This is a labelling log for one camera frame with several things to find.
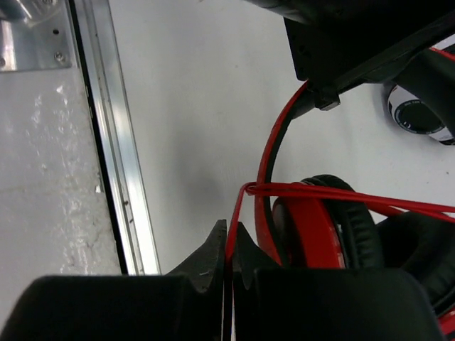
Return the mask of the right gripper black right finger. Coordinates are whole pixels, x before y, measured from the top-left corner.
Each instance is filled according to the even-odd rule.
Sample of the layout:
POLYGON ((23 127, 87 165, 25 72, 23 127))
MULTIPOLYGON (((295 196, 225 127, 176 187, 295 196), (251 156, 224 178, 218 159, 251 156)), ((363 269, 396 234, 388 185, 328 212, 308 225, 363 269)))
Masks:
POLYGON ((423 288, 398 269, 284 269, 237 227, 236 340, 448 340, 423 288))

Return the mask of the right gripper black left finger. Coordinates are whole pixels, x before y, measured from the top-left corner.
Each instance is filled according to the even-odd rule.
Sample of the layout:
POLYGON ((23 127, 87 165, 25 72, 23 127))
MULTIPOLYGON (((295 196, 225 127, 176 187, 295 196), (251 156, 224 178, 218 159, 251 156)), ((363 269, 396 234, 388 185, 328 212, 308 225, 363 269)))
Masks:
POLYGON ((160 276, 43 276, 2 340, 221 340, 227 223, 160 276))

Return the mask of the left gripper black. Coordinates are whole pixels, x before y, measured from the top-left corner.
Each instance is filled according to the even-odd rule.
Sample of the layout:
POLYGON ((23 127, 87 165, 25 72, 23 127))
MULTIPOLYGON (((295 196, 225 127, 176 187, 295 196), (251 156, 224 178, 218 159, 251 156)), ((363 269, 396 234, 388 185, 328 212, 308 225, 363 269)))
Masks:
POLYGON ((254 1, 284 19, 307 103, 330 110, 362 84, 393 81, 432 110, 454 109, 453 1, 254 1))

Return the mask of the red black headphones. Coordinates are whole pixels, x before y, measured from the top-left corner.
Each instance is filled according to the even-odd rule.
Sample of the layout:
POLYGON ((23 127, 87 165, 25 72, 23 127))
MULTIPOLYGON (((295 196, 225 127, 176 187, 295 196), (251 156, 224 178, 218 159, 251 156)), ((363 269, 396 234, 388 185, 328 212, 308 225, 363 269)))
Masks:
POLYGON ((454 336, 454 209, 368 197, 333 175, 272 182, 276 157, 295 118, 312 110, 307 82, 288 101, 269 135, 255 197, 260 247, 282 266, 405 270, 429 296, 454 336))

